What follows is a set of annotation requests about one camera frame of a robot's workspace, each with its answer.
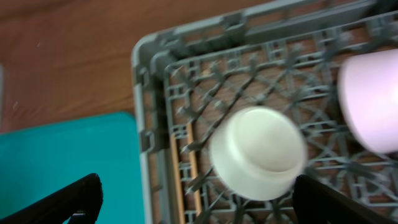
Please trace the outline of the white bowl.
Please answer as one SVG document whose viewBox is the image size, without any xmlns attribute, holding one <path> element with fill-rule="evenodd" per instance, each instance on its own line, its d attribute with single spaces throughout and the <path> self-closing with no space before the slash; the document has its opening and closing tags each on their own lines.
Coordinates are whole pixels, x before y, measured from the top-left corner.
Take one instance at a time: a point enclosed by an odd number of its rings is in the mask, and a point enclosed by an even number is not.
<svg viewBox="0 0 398 224">
<path fill-rule="evenodd" d="M 287 193 L 308 161 L 299 128 L 265 106 L 233 114 L 214 131 L 208 150 L 220 181 L 234 193 L 257 201 Z"/>
</svg>

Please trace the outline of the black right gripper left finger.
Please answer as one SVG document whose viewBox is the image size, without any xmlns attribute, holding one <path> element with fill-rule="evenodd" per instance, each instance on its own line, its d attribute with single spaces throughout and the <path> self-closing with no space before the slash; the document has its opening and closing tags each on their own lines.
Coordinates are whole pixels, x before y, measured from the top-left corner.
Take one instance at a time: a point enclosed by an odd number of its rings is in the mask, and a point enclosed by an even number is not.
<svg viewBox="0 0 398 224">
<path fill-rule="evenodd" d="M 12 215 L 7 223 L 96 223 L 103 204 L 98 174 L 91 173 Z"/>
</svg>

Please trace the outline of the wooden chopstick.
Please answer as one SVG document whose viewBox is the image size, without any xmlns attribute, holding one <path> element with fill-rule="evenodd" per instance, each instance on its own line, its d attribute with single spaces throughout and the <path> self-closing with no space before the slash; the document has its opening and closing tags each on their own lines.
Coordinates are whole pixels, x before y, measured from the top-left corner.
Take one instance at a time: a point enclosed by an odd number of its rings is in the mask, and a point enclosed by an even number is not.
<svg viewBox="0 0 398 224">
<path fill-rule="evenodd" d="M 187 133 L 188 133 L 187 142 L 189 145 L 191 145 L 194 142 L 192 123 L 187 124 Z M 195 179 L 198 177 L 198 167 L 197 167 L 197 158 L 195 150 L 191 149 L 188 155 L 191 165 L 191 176 L 192 179 Z M 192 194 L 195 204 L 196 217 L 198 218 L 202 212 L 200 191 L 192 190 Z"/>
<path fill-rule="evenodd" d="M 177 196 L 178 220 L 179 224 L 186 224 L 184 201 L 183 201 L 183 189 L 180 180 L 180 166 L 178 158 L 177 140 L 174 134 L 171 134 L 170 136 L 170 150 L 172 155 L 172 164 L 173 164 L 174 177 L 175 177 L 175 191 Z"/>
</svg>

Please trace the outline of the pink bowl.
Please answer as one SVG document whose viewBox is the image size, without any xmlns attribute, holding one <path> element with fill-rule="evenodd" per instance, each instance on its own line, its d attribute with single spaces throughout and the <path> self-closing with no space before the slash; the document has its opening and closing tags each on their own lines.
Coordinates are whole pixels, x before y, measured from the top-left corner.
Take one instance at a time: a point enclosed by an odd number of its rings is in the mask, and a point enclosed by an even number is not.
<svg viewBox="0 0 398 224">
<path fill-rule="evenodd" d="M 338 73 L 338 99 L 349 130 L 365 149 L 397 151 L 397 50 L 352 56 Z"/>
</svg>

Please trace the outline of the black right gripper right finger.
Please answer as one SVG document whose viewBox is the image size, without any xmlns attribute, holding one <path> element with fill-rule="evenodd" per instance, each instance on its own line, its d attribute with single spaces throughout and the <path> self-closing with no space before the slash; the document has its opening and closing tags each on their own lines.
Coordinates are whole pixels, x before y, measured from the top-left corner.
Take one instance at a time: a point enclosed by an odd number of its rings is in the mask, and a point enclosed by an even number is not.
<svg viewBox="0 0 398 224">
<path fill-rule="evenodd" d="M 299 224 L 395 224 L 307 175 L 295 180 L 292 206 Z"/>
</svg>

